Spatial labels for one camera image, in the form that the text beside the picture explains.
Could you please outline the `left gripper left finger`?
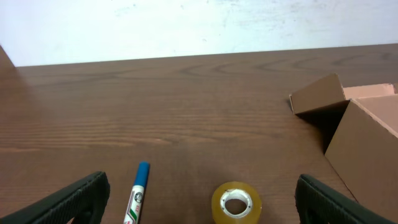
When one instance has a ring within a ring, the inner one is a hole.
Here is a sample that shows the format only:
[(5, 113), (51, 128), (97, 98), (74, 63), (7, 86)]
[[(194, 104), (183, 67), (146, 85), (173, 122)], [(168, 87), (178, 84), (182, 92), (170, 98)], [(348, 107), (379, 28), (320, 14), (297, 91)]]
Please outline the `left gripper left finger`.
[(1, 223), (100, 223), (110, 195), (105, 172), (94, 172), (21, 210)]

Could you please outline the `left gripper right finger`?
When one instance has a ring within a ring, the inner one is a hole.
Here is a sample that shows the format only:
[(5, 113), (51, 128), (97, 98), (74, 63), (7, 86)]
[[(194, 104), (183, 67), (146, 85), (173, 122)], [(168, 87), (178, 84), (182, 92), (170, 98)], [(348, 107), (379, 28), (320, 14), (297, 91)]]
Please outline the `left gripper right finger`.
[(393, 224), (308, 174), (298, 178), (295, 205), (301, 224)]

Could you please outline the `blue cap marker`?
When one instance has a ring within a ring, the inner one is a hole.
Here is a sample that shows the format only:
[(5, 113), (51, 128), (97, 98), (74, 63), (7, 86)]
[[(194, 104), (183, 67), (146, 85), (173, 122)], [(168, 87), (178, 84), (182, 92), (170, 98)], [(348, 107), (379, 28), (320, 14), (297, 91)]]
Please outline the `blue cap marker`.
[(143, 161), (139, 164), (125, 212), (124, 224), (138, 224), (139, 222), (149, 171), (148, 162)]

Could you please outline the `yellow tape roll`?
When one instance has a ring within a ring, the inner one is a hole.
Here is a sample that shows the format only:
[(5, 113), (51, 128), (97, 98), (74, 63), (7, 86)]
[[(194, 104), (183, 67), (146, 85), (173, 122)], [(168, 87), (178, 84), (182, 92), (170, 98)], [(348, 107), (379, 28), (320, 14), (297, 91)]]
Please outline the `yellow tape roll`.
[(211, 211), (216, 224), (257, 224), (261, 216), (262, 201), (249, 184), (227, 182), (214, 191)]

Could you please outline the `open cardboard box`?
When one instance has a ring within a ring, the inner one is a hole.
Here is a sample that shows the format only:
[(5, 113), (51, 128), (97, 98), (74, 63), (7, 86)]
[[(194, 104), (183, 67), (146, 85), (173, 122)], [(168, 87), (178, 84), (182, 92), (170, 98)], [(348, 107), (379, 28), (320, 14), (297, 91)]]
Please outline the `open cardboard box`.
[(343, 87), (331, 74), (290, 94), (295, 115), (332, 124), (325, 157), (362, 206), (397, 221), (397, 84)]

